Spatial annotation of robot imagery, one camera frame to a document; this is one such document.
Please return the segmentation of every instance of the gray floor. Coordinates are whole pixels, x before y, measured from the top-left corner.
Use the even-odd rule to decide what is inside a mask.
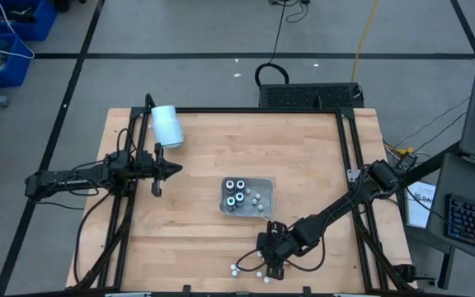
[[[49,38],[31,43],[38,53],[78,53],[97,0],[74,2],[59,15]],[[475,35],[475,1],[461,0]],[[284,23],[279,52],[353,53],[371,1],[312,1],[308,17]],[[267,1],[107,0],[91,53],[258,53],[269,52],[280,7]],[[296,7],[287,8],[289,12]],[[381,0],[365,53],[471,54],[467,36],[450,1]],[[26,199],[23,180],[37,170],[71,78],[75,60],[37,59],[22,87],[0,90],[11,100],[0,108],[0,271]],[[151,92],[157,104],[176,106],[257,106],[253,74],[264,59],[88,59],[84,62],[56,146],[51,169],[93,160],[111,107],[140,106]],[[351,59],[282,59],[292,83],[343,83]],[[365,105],[377,109],[384,138],[396,144],[470,93],[475,59],[369,60],[359,63],[357,81]],[[265,83],[281,82],[266,70]],[[419,146],[455,119],[452,111],[405,145]],[[437,153],[460,136],[460,121],[423,148]],[[77,197],[55,198],[83,205]],[[7,293],[63,289],[73,255],[80,211],[49,205],[36,209]],[[412,259],[422,273],[436,276],[442,255],[414,240]],[[428,291],[438,291],[426,287]],[[475,258],[458,252],[445,294],[475,295]]]

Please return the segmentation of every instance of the yellow cable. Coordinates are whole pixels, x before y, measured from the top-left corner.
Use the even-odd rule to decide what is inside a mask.
[[[371,14],[369,14],[368,21],[366,22],[366,27],[364,28],[364,33],[362,33],[362,38],[360,38],[359,48],[356,50],[355,62],[353,63],[353,72],[351,73],[352,83],[355,81],[356,65],[359,63],[359,55],[360,55],[360,51],[362,50],[362,44],[364,43],[366,34],[368,34],[368,29],[369,29],[369,26],[371,25],[371,21],[373,20],[373,15],[375,14],[375,10],[377,9],[377,4],[379,4],[379,0],[374,0],[373,7],[371,7]]]

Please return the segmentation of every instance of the wooden table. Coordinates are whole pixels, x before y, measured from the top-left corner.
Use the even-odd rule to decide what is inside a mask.
[[[385,158],[375,110],[355,110],[360,144],[366,163]],[[351,215],[326,231],[327,255],[323,267],[308,273],[289,267],[283,281],[264,284],[254,273],[232,278],[230,265],[255,247],[266,222],[236,218],[219,211],[223,177],[266,177],[275,184],[274,220],[292,224],[317,213],[346,193],[344,164],[336,117],[327,114],[180,114],[186,141],[166,149],[164,157],[184,169],[162,184],[162,197],[151,194],[151,181],[137,190],[122,290],[197,292],[364,292],[359,254]],[[128,109],[111,109],[98,158],[115,151],[117,132],[129,121]],[[346,137],[351,146],[349,126]],[[153,150],[148,131],[145,148]],[[350,160],[355,167],[351,148]],[[87,201],[86,210],[99,198]],[[103,248],[113,199],[98,207],[82,231],[79,275],[83,276]],[[394,203],[374,202],[374,213],[385,255],[392,264],[411,263],[401,216]],[[322,249],[302,258],[312,267]],[[111,259],[107,284],[113,283],[116,256]],[[250,257],[243,266],[261,263]],[[378,287],[374,259],[369,252],[373,285]],[[74,282],[69,272],[68,285]]]

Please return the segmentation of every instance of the blue plastic crate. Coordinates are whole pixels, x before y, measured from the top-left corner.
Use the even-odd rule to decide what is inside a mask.
[[[31,55],[16,34],[1,34],[0,41],[12,45],[11,52],[15,54]],[[18,87],[23,84],[30,59],[8,55],[5,68],[0,70],[0,87]]]
[[[48,0],[0,0],[3,7],[7,4],[24,4],[36,7],[35,23],[27,24],[11,21],[12,29],[22,40],[45,40],[56,18],[56,11]],[[0,34],[12,33],[7,23],[0,23]]]

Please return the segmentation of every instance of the white paper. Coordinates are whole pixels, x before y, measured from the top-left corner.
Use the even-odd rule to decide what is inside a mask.
[[[418,181],[411,184],[408,187],[408,190],[410,190],[410,192],[415,195],[424,206],[431,210],[435,194],[435,186]],[[413,227],[426,228],[430,212],[422,207],[419,202],[415,201],[410,193],[407,192],[406,194],[407,224]]]

